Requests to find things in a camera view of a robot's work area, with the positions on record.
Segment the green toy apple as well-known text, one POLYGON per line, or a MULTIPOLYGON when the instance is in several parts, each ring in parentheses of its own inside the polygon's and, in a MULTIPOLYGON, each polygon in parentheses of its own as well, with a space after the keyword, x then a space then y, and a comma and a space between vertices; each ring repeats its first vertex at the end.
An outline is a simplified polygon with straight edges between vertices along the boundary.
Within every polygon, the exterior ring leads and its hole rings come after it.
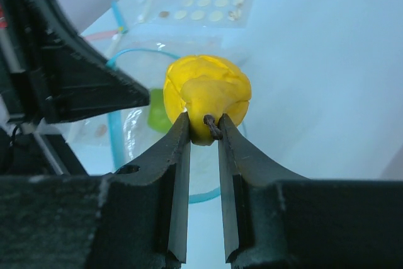
POLYGON ((162 89, 151 89, 150 91, 150 107, 147 124, 151 129, 162 134, 166 134, 172 126, 164 106, 162 89))

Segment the blue zipper clear bag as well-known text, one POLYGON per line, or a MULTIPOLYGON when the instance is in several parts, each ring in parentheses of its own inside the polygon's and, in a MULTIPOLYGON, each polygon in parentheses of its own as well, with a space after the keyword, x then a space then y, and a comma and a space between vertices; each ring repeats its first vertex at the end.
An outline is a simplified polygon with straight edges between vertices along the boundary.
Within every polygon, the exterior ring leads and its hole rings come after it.
MULTIPOLYGON (((246 56, 237 49, 223 49, 220 44, 220 40, 216 38, 179 41, 169 37, 152 37, 130 43, 123 39, 114 55, 126 49, 135 50, 119 55, 115 63, 150 91, 163 89, 168 65, 186 55, 217 55, 241 68, 246 56)), ((119 112, 121 122, 117 122, 118 129, 114 134, 123 139, 118 147, 123 147, 120 153, 123 153, 126 161, 135 159, 165 135, 148 126, 149 107, 150 105, 119 112)), ((112 148, 109 124, 107 114, 72 122, 64 136, 69 144, 112 148)), ((213 152, 213 147, 191 147, 190 203, 217 197, 219 183, 218 152, 213 152)))

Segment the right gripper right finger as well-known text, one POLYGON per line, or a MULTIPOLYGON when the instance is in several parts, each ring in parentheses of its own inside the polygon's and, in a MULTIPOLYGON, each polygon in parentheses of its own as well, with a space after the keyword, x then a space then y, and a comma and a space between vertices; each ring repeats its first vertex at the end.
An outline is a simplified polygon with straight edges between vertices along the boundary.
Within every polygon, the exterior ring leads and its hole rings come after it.
POLYGON ((401 268, 402 183, 310 180, 219 121, 225 259, 232 268, 401 268))

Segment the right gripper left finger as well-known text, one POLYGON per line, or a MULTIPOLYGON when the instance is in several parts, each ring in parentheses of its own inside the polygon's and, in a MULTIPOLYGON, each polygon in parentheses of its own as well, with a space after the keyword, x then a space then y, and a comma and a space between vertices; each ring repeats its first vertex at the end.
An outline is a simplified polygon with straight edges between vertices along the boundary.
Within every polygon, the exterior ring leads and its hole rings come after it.
POLYGON ((180 268, 190 121, 117 173, 1 178, 2 268, 180 268))

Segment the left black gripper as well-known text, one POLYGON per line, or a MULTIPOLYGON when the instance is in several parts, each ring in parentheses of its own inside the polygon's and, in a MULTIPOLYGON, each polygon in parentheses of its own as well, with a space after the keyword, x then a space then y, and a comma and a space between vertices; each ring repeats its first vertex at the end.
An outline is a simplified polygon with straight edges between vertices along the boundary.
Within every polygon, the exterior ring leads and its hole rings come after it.
POLYGON ((148 105, 148 90, 92 48, 57 0, 1 0, 1 173, 83 175, 57 130, 75 122, 148 105))

